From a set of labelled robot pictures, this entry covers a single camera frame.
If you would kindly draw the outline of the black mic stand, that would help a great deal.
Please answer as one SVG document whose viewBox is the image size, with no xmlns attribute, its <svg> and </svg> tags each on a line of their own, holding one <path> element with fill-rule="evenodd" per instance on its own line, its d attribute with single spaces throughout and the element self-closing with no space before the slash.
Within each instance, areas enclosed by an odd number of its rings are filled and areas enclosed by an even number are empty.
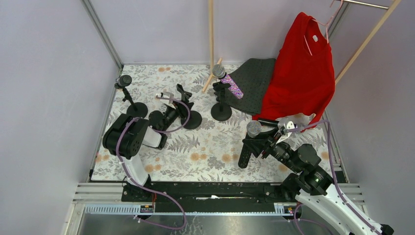
<svg viewBox="0 0 415 235">
<path fill-rule="evenodd" d="M 210 112 L 211 116 L 217 121 L 226 121 L 232 116 L 232 109 L 230 105 L 226 104 L 224 101 L 225 91 L 228 90 L 230 86 L 231 85 L 228 83 L 213 83 L 217 103 L 212 106 Z"/>
<path fill-rule="evenodd" d="M 183 105 L 185 103 L 193 103 L 189 101 L 189 99 L 192 97 L 192 93 L 185 91 L 181 84 L 177 84 L 176 89 L 181 94 L 181 99 L 179 101 L 174 101 L 173 103 L 180 103 Z M 181 122 L 181 124 L 183 128 L 187 130 L 196 129 L 202 123 L 202 116 L 197 111 L 189 110 L 188 108 L 187 110 L 188 110 L 188 118 L 185 122 Z"/>
<path fill-rule="evenodd" d="M 147 114 L 148 114 L 147 106 L 142 102 L 134 102 L 131 94 L 127 90 L 127 87 L 122 88 L 121 90 L 124 94 L 124 98 L 122 99 L 123 102 L 128 101 L 130 103 L 130 106 L 127 108 L 126 114 L 128 114 L 132 117 L 135 117 L 135 118 L 137 118 L 137 117 L 139 117 L 139 118 L 146 117 Z"/>
</svg>

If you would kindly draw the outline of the silver head black microphone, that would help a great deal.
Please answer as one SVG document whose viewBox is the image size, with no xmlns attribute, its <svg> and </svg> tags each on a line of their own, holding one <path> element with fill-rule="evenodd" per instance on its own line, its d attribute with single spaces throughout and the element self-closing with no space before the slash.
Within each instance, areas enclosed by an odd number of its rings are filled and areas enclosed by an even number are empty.
<svg viewBox="0 0 415 235">
<path fill-rule="evenodd" d="M 262 125 L 258 120 L 252 120 L 247 124 L 246 129 L 247 133 L 246 137 L 243 139 L 244 141 L 254 139 L 257 135 L 259 135 L 261 133 Z M 243 147 L 238 160 L 238 166 L 241 169 L 245 169 L 248 166 L 251 154 L 252 152 L 249 146 L 243 142 Z"/>
</svg>

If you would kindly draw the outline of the black mic stand back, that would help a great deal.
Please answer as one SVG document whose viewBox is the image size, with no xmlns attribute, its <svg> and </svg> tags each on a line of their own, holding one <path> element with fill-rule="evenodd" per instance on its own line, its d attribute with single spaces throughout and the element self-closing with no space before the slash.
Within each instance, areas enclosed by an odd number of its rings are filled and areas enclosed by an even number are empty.
<svg viewBox="0 0 415 235">
<path fill-rule="evenodd" d="M 217 103 L 212 106 L 210 112 L 211 116 L 217 121 L 226 121 L 232 116 L 232 109 L 230 105 L 226 104 L 224 101 L 225 91 L 228 90 L 230 86 L 231 85 L 228 83 L 213 83 Z"/>
</svg>

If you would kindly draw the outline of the black mic stand front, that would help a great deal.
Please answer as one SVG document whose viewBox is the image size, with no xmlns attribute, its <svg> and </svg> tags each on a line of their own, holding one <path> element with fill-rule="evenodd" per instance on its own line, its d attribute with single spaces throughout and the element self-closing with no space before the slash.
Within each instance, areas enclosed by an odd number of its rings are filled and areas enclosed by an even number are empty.
<svg viewBox="0 0 415 235">
<path fill-rule="evenodd" d="M 142 102 L 134 102 L 131 94 L 127 90 L 127 87 L 122 88 L 121 90 L 124 94 L 124 98 L 122 99 L 123 102 L 128 101 L 130 103 L 130 106 L 127 108 L 126 114 L 128 114 L 132 117 L 135 117 L 135 118 L 137 118 L 137 117 L 139 117 L 139 118 L 146 117 L 147 114 L 148 114 L 147 106 Z"/>
</svg>

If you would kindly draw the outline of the purple glitter microphone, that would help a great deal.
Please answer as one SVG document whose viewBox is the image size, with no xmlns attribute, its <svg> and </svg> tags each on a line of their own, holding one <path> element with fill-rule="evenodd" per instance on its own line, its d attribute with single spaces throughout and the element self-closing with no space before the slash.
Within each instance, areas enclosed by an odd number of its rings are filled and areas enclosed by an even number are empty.
<svg viewBox="0 0 415 235">
<path fill-rule="evenodd" d="M 212 74 L 218 78 L 222 83 L 229 84 L 229 91 L 237 98 L 243 98 L 244 94 L 236 84 L 236 82 L 231 78 L 230 75 L 226 73 L 224 66 L 221 64 L 215 64 L 212 68 Z"/>
</svg>

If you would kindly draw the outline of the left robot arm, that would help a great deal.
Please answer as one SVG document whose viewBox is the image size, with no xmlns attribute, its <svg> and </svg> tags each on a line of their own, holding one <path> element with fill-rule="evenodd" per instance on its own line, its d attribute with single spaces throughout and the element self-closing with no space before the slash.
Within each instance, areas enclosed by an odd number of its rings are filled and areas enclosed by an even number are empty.
<svg viewBox="0 0 415 235">
<path fill-rule="evenodd" d="M 192 103 L 174 101 L 165 112 L 153 111 L 148 119 L 121 114 L 106 131 L 102 145 L 118 160 L 127 175 L 127 182 L 143 186 L 149 174 L 138 154 L 142 145 L 162 149 L 167 141 L 167 129 L 178 118 L 182 124 L 190 124 Z"/>
</svg>

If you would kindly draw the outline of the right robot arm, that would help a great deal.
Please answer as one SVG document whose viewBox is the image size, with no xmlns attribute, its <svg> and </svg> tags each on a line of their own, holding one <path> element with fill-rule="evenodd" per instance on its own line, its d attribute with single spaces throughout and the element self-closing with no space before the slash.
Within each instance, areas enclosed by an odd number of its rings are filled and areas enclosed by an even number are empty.
<svg viewBox="0 0 415 235">
<path fill-rule="evenodd" d="M 282 194 L 307 206 L 342 235 L 392 235 L 394 229 L 361 212 L 339 188 L 336 180 L 320 167 L 314 147 L 302 144 L 296 150 L 284 140 L 286 130 L 262 132 L 249 127 L 243 144 L 255 157 L 272 156 L 292 173 L 281 184 Z"/>
</svg>

